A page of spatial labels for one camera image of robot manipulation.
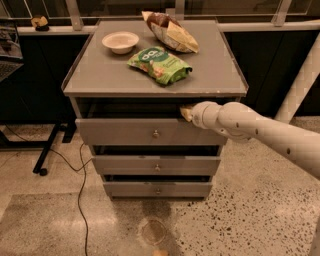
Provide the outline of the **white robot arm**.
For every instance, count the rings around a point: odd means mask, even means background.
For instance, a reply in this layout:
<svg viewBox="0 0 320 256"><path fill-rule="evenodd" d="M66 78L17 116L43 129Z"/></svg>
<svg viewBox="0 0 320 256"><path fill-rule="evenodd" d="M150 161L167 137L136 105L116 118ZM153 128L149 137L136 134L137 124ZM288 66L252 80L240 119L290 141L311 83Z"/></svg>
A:
<svg viewBox="0 0 320 256"><path fill-rule="evenodd" d="M180 108L186 121L237 142L255 138L320 180L320 134L290 121L320 73L320 35L313 43L276 117L258 114L239 102L204 101Z"/></svg>

